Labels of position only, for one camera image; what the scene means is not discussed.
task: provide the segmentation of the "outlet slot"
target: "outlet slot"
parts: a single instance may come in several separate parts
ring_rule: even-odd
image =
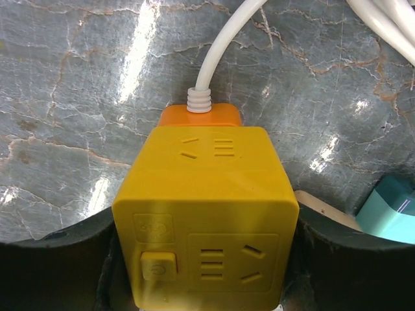
[[[215,157],[233,157],[233,156],[235,156],[233,152],[221,152],[221,153],[215,154]]]
[[[242,284],[246,284],[246,283],[261,279],[261,278],[262,278],[262,275],[259,272],[255,272],[253,274],[248,274],[248,275],[245,275],[244,277],[241,277],[241,282]]]
[[[223,262],[219,261],[202,261],[202,269],[223,269]]]
[[[224,138],[224,139],[219,138],[219,139],[215,139],[214,142],[215,143],[233,143],[233,140],[232,139],[226,139],[226,138]]]
[[[215,146],[215,149],[233,149],[233,146],[230,144],[224,144],[222,146]]]
[[[192,143],[193,141],[198,141],[199,140],[199,138],[189,138],[189,139],[184,139],[184,140],[182,140],[182,143],[183,144],[187,144],[187,143]]]
[[[223,249],[201,249],[200,256],[223,256]]]
[[[203,273],[201,279],[203,281],[223,281],[223,274],[221,274],[221,273],[217,273],[217,274]]]
[[[249,245],[245,245],[244,248],[242,248],[242,252],[249,256],[253,256],[259,259],[262,259],[265,256],[265,253],[263,251],[260,251],[259,249],[253,248]]]
[[[197,159],[197,155],[190,154],[189,152],[182,151],[182,152],[180,152],[180,155],[184,156],[184,157],[188,157],[189,159]]]

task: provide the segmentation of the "switch button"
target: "switch button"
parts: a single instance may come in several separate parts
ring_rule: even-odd
[[[176,279],[176,255],[162,251],[145,251],[141,254],[143,277],[148,281],[174,281]]]

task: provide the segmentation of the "socket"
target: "socket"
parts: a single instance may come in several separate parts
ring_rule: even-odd
[[[189,235],[191,288],[209,292],[267,292],[277,253],[277,234]]]
[[[223,166],[243,156],[243,144],[237,141],[233,135],[219,131],[210,136],[186,135],[177,139],[171,150],[189,165]]]

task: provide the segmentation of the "marble surface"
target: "marble surface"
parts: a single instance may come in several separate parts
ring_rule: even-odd
[[[0,0],[0,241],[109,207],[240,3]],[[413,176],[413,85],[345,1],[269,0],[211,89],[267,129],[295,189],[355,213],[385,172]]]

